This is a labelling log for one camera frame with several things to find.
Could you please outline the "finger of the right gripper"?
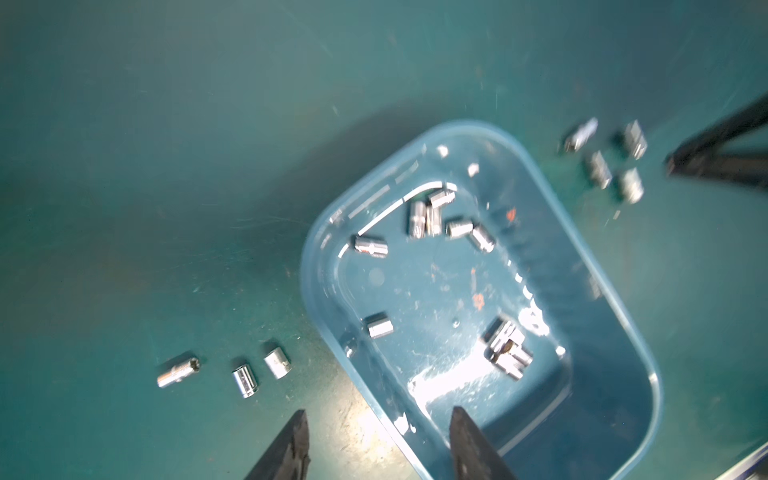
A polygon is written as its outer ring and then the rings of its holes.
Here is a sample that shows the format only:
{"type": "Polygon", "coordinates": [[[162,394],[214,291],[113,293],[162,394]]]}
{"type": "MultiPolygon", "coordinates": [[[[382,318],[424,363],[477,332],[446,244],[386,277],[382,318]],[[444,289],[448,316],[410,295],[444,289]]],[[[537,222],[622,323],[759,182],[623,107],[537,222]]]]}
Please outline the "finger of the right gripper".
{"type": "Polygon", "coordinates": [[[699,153],[692,157],[670,157],[669,175],[722,181],[754,189],[767,188],[766,154],[699,153]]]}
{"type": "Polygon", "coordinates": [[[767,125],[767,95],[761,96],[692,138],[667,157],[668,171],[763,171],[766,155],[721,154],[727,142],[767,125]]]}

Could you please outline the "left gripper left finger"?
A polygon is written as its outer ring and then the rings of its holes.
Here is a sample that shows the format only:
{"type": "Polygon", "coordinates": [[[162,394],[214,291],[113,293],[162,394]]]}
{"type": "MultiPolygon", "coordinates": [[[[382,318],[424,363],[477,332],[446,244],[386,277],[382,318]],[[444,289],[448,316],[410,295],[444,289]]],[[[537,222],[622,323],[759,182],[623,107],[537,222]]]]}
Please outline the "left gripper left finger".
{"type": "Polygon", "coordinates": [[[247,480],[305,480],[309,465],[310,432],[306,411],[297,410],[287,421],[247,480]]]}

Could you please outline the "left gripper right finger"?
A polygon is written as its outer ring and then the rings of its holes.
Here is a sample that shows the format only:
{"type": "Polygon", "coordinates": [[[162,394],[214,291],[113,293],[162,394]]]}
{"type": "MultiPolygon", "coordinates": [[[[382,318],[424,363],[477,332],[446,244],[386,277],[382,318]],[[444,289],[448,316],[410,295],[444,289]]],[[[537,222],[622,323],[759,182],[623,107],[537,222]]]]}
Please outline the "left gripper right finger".
{"type": "Polygon", "coordinates": [[[452,410],[449,440],[457,479],[516,479],[479,427],[460,406],[452,410]]]}

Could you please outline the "short chrome socket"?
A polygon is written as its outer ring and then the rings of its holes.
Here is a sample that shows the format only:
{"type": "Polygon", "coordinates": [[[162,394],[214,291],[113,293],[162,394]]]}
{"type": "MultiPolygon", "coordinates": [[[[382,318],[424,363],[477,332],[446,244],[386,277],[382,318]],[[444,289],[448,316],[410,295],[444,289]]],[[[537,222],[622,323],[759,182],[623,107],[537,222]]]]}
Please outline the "short chrome socket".
{"type": "Polygon", "coordinates": [[[623,144],[628,155],[639,160],[647,151],[648,143],[637,120],[630,122],[623,132],[623,144]]]}

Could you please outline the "knurled chrome socket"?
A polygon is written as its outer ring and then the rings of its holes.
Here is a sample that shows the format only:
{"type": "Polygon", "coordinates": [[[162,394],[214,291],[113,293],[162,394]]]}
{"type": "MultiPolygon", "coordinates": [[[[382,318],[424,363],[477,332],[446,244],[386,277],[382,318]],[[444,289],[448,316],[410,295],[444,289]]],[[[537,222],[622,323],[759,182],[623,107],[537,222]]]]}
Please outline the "knurled chrome socket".
{"type": "Polygon", "coordinates": [[[166,388],[174,383],[179,383],[189,376],[196,374],[201,367],[200,360],[191,357],[183,362],[173,365],[169,370],[157,377],[157,386],[166,388]]]}

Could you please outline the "long chrome socket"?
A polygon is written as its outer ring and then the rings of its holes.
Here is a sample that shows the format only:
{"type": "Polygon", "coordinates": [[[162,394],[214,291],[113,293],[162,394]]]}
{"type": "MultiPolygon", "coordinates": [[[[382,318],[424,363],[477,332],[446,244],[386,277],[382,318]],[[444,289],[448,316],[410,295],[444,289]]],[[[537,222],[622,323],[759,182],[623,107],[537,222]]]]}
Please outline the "long chrome socket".
{"type": "Polygon", "coordinates": [[[566,152],[577,152],[583,148],[586,143],[596,134],[599,127],[599,121],[596,117],[590,118],[586,122],[578,125],[563,142],[563,148],[566,152]]]}

